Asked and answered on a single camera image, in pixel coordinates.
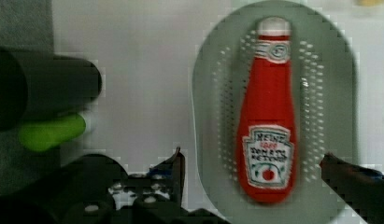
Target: screw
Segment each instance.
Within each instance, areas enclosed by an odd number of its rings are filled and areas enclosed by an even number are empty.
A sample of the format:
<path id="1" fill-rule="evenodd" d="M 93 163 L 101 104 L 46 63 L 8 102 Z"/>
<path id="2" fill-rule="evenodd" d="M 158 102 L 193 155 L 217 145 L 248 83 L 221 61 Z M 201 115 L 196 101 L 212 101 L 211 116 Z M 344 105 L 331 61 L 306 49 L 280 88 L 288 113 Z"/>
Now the screw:
<path id="1" fill-rule="evenodd" d="M 146 198 L 144 200 L 145 203 L 155 203 L 157 201 L 157 199 L 153 196 L 149 196 L 148 198 Z"/>
<path id="2" fill-rule="evenodd" d="M 90 204 L 90 205 L 87 205 L 86 207 L 84 207 L 84 211 L 87 213 L 96 212 L 98 210 L 99 210 L 99 206 L 96 204 Z"/>

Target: green object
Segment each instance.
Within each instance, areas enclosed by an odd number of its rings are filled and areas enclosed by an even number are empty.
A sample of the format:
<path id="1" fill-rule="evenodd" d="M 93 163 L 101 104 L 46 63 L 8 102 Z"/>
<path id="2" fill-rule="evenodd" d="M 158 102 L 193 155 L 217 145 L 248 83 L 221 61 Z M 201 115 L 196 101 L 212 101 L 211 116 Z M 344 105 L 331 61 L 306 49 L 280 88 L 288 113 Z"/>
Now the green object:
<path id="1" fill-rule="evenodd" d="M 84 118 L 72 114 L 51 120 L 26 121 L 21 126 L 19 138 L 29 150 L 43 152 L 82 135 L 85 130 Z"/>
<path id="2" fill-rule="evenodd" d="M 239 186 L 235 137 L 258 24 L 272 16 L 292 25 L 299 157 L 291 196 L 284 203 L 264 206 Z M 346 204 L 321 180 L 319 163 L 328 151 L 359 163 L 354 64 L 346 39 L 330 21 L 287 1 L 242 7 L 211 31 L 192 77 L 198 173 L 208 198 L 231 223 L 327 224 L 341 214 Z"/>

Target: red ketchup bottle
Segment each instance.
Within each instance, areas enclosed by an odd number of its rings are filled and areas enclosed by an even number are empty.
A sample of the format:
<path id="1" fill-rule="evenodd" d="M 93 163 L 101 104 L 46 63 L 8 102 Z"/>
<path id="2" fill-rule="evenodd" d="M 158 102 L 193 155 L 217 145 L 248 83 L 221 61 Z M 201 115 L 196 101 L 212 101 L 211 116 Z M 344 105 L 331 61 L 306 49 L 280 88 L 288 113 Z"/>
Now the red ketchup bottle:
<path id="1" fill-rule="evenodd" d="M 280 203 L 291 193 L 296 175 L 291 27 L 271 17 L 260 23 L 258 34 L 236 138 L 238 179 L 257 202 Z"/>

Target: white background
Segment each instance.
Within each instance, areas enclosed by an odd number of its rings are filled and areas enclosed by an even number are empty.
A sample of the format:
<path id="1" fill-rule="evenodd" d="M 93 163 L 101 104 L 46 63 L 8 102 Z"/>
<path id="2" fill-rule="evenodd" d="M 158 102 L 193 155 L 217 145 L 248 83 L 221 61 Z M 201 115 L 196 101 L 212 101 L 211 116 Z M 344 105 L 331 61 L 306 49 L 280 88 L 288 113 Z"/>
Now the white background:
<path id="1" fill-rule="evenodd" d="M 91 60 L 105 76 L 105 89 L 93 105 L 97 128 L 65 145 L 63 163 L 98 152 L 128 172 L 143 172 L 170 157 L 180 144 L 187 156 L 184 207 L 214 211 L 197 174 L 190 80 L 211 29 L 252 2 L 53 1 L 56 52 Z M 361 165 L 384 172 L 384 5 L 366 10 L 352 1 L 301 3 L 335 22 L 354 49 Z M 364 222 L 346 209 L 332 223 Z"/>

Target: black cylinder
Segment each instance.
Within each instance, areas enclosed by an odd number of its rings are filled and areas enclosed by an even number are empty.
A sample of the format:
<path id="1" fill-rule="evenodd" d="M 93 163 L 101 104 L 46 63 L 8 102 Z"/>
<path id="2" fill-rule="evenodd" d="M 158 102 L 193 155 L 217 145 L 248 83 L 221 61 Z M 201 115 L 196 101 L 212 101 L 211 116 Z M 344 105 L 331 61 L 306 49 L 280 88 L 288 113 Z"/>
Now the black cylinder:
<path id="1" fill-rule="evenodd" d="M 25 189 L 0 197 L 0 223 L 58 224 L 81 217 L 109 218 L 114 200 L 108 188 L 126 178 L 112 159 L 84 156 Z M 88 206 L 98 210 L 86 214 Z"/>
<path id="2" fill-rule="evenodd" d="M 101 89 L 101 75 L 89 61 L 0 48 L 0 130 L 82 107 Z"/>

